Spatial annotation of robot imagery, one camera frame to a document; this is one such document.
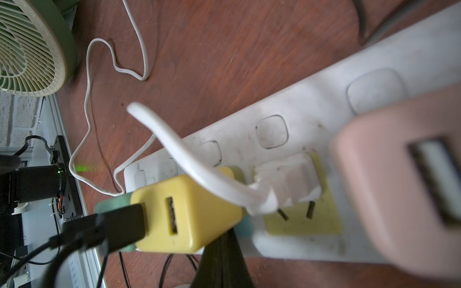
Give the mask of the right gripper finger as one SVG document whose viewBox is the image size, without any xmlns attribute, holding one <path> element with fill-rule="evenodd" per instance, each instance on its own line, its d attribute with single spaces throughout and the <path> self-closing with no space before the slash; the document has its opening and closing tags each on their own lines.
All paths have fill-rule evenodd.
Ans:
<svg viewBox="0 0 461 288">
<path fill-rule="evenodd" d="M 204 248 L 192 288 L 253 288 L 234 229 Z"/>
</svg>

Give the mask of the white plug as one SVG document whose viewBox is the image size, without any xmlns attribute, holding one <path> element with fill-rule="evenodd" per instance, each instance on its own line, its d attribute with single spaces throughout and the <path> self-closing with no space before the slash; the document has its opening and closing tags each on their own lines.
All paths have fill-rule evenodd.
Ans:
<svg viewBox="0 0 461 288">
<path fill-rule="evenodd" d="M 253 179 L 249 188 L 264 193 L 266 199 L 246 210 L 251 216 L 261 216 L 320 199 L 325 171 L 317 153 L 300 153 L 256 166 Z"/>
</svg>

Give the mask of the pink usb charger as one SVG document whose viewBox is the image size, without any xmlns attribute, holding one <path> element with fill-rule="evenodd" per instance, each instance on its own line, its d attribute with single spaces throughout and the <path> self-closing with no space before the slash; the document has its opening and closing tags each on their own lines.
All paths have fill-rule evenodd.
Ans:
<svg viewBox="0 0 461 288">
<path fill-rule="evenodd" d="M 356 116 L 330 145 L 373 246 L 419 276 L 461 277 L 461 86 Z"/>
</svg>

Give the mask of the yellow usb charger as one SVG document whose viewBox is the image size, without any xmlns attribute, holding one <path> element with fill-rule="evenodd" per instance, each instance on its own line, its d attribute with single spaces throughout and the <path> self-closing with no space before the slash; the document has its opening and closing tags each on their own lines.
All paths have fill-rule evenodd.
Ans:
<svg viewBox="0 0 461 288">
<path fill-rule="evenodd" d="M 216 240 L 244 217 L 242 207 L 210 193 L 188 175 L 151 184 L 132 193 L 145 211 L 140 252 L 190 254 Z"/>
</svg>

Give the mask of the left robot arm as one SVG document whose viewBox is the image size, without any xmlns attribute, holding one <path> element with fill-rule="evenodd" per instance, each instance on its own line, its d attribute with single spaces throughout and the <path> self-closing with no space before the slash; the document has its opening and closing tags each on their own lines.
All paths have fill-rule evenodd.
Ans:
<svg viewBox="0 0 461 288">
<path fill-rule="evenodd" d="M 48 166 L 23 167 L 20 156 L 28 149 L 29 141 L 44 142 L 51 156 Z M 58 162 L 59 151 L 51 148 L 46 139 L 31 135 L 12 156 L 1 156 L 1 215 L 12 214 L 19 204 L 55 198 L 67 188 L 67 173 L 63 163 Z"/>
</svg>

